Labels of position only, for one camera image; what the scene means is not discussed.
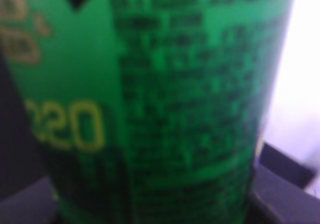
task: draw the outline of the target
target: white background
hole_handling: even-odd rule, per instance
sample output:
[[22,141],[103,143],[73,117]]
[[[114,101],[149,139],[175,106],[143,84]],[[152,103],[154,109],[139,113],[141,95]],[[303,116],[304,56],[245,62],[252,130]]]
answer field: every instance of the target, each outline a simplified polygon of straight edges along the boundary
[[319,43],[320,0],[295,0],[265,133],[273,146],[313,165],[320,164]]

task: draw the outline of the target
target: beverage can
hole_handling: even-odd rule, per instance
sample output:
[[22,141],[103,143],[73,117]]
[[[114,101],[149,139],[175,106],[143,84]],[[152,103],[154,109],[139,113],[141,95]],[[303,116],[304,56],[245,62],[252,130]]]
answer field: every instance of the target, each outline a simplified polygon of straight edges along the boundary
[[292,0],[0,0],[70,224],[239,224]]

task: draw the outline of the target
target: yellow number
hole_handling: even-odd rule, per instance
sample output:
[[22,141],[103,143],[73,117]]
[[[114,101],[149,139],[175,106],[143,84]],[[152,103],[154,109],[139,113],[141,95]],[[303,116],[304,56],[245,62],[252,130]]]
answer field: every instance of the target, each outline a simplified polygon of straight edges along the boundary
[[[79,117],[82,114],[89,114],[92,117],[95,131],[95,140],[87,143],[83,140],[80,130]],[[104,129],[101,120],[102,112],[98,106],[91,101],[75,102],[70,106],[70,121],[74,141],[79,150],[94,153],[101,150],[105,144]]]
[[33,36],[17,28],[0,27],[0,46],[4,54],[16,62],[36,65],[41,59],[39,46]]
[[64,130],[68,124],[63,107],[56,102],[45,102],[42,108],[43,116],[50,117],[46,122],[46,127],[48,128],[48,138],[51,145],[61,150],[70,150],[72,148],[71,144],[66,140],[57,138],[55,135],[56,131]]
[[46,134],[43,132],[39,132],[38,130],[38,128],[41,126],[41,121],[42,121],[40,109],[38,108],[37,104],[31,100],[26,100],[24,102],[24,105],[25,105],[26,111],[31,112],[34,115],[34,118],[32,119],[33,134],[39,141],[45,142],[47,140]]
[[0,20],[24,21],[27,9],[26,0],[0,0]]

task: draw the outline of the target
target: nutrition label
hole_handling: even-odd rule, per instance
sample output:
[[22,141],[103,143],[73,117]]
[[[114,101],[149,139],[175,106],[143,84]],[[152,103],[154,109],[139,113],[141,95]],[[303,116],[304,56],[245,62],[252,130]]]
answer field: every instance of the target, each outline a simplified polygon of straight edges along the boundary
[[239,211],[288,19],[266,2],[110,0],[140,223]]

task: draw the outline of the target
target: green can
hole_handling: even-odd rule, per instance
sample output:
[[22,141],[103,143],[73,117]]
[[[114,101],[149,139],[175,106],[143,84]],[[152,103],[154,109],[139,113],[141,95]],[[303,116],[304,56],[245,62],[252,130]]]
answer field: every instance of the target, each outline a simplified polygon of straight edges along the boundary
[[69,224],[240,224],[292,0],[0,0]]

